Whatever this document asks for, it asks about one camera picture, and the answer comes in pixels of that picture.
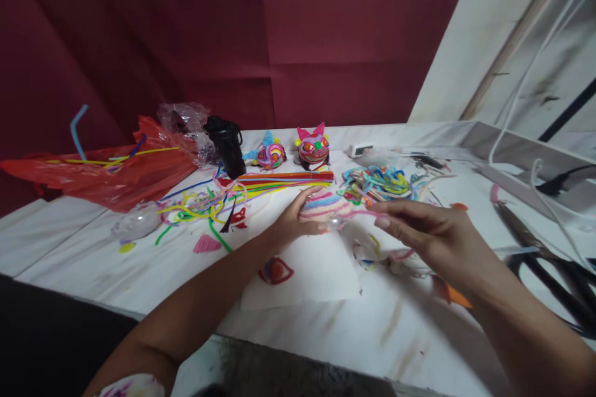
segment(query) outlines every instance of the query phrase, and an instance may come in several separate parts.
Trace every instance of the clear plastic bag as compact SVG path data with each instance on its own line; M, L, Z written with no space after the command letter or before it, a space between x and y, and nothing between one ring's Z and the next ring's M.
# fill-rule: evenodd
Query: clear plastic bag
M217 157L215 147L203 129L210 111L197 102L160 104L157 110L157 116L165 129L185 135L195 142L196 150L186 151L186 154L197 167L202 167Z

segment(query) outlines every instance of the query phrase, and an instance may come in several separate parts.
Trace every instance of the red plastic bag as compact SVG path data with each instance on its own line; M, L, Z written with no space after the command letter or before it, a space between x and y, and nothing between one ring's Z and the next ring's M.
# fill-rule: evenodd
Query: red plastic bag
M197 169L187 155L194 142L183 135L166 131L149 117L138 118L139 142L147 136L139 151L179 147L181 149L136 155L123 162L116 172L97 164L49 163L48 160L81 159L78 154L42 156L5 160L0 163L9 174L34 183L61 189L64 194L86 199L116 212L128 212L144 200L158 200ZM85 152L88 160L110 161L109 158L129 155L135 146Z

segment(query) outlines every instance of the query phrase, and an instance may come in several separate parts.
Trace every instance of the pipe cleaner animal figure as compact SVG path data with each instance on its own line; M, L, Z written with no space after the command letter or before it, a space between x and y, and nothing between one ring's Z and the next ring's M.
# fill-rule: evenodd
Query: pipe cleaner animal figure
M284 161L287 161L286 150L281 145L279 138L273 138L271 130L265 132L263 142L256 150L250 151L242 156L242 159L251 159L255 166L261 166L264 170L276 169Z
M325 123L319 124L312 133L300 127L297 131L296 146L298 146L299 161L302 168L309 171L311 164L321 162L329 165L329 141L327 136L323 135Z

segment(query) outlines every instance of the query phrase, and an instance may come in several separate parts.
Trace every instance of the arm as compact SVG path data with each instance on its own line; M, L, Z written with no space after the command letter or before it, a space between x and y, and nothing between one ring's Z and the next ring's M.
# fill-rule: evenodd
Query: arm
M470 301L516 393L596 395L596 354L509 271L465 212L411 200L370 209L388 213L375 225Z
M317 222L298 222L306 198L321 189L302 191L263 233L197 274L157 306L110 355L83 396L94 396L120 378L140 372L156 377L169 395L178 367L208 340L262 266L299 236L327 229Z

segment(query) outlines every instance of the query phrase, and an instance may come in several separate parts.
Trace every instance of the plastic bag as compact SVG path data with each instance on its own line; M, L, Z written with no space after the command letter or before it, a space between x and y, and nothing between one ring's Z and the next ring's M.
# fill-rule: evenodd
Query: plastic bag
M160 104L157 109L157 116L166 130L174 134L186 135L195 142L194 149L187 152L187 155L198 167L217 158L215 146L203 129L210 111L197 102Z
M80 159L78 154L5 160L0 167L9 174L61 189L65 195L86 199L115 212L128 212L143 200L158 200L174 185L196 170L187 153L194 142L184 135L166 131L149 117L139 117L135 140L146 139L139 152L178 147L180 149L139 154L125 160L115 172L104 165L51 163L48 160ZM88 160L110 161L129 155L134 145L85 152Z

